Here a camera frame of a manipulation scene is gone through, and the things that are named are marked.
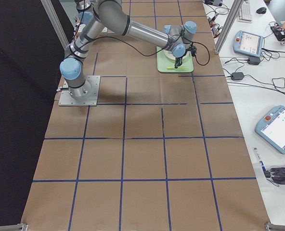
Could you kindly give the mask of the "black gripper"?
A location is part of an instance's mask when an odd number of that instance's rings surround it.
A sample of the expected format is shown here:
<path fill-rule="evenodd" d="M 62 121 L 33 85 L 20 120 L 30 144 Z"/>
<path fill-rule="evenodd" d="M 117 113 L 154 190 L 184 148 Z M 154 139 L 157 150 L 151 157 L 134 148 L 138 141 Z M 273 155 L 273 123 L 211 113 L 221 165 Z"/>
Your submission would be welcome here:
<path fill-rule="evenodd" d="M 196 46 L 192 45 L 191 47 L 189 47 L 185 50 L 185 53 L 181 57 L 176 58 L 175 65 L 174 65 L 175 69 L 178 69 L 178 67 L 182 65 L 182 58 L 188 51 L 191 52 L 192 57 L 196 57 L 197 48 L 196 48 Z"/>

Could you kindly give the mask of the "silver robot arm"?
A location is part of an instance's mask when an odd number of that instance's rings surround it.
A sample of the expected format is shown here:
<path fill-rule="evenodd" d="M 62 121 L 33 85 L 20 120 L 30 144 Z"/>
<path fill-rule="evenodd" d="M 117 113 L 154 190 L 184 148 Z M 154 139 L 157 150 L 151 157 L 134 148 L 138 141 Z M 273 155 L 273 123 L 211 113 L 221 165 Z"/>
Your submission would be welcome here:
<path fill-rule="evenodd" d="M 93 3 L 91 0 L 75 0 L 75 3 L 78 11 L 77 23 L 87 24 L 93 15 Z"/>
<path fill-rule="evenodd" d="M 163 31 L 158 31 L 131 20 L 130 16 L 123 12 L 119 0 L 98 0 L 92 11 L 91 19 L 79 37 L 68 44 L 65 58 L 60 63 L 60 72 L 68 85 L 69 96 L 74 100 L 83 100 L 94 95 L 91 89 L 95 83 L 84 75 L 83 62 L 91 43 L 99 39 L 99 34 L 105 27 L 116 34 L 140 39 L 170 51 L 176 59 L 176 68 L 182 65 L 182 59 L 190 50 L 197 29 L 195 22 L 187 21 L 178 26 L 166 25 Z"/>

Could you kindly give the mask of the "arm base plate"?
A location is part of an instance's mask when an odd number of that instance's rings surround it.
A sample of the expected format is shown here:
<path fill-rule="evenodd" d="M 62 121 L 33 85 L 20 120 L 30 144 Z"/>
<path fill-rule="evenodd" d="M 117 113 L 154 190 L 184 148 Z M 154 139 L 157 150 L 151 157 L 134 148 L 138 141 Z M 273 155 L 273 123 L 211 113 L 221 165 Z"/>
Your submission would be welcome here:
<path fill-rule="evenodd" d="M 64 81 L 59 106 L 97 106 L 100 80 L 100 76 L 85 76 L 84 85 L 77 89 L 70 88 Z"/>
<path fill-rule="evenodd" d="M 103 30 L 102 30 L 102 33 L 107 33 L 107 32 L 108 32 L 107 27 L 104 27 Z"/>

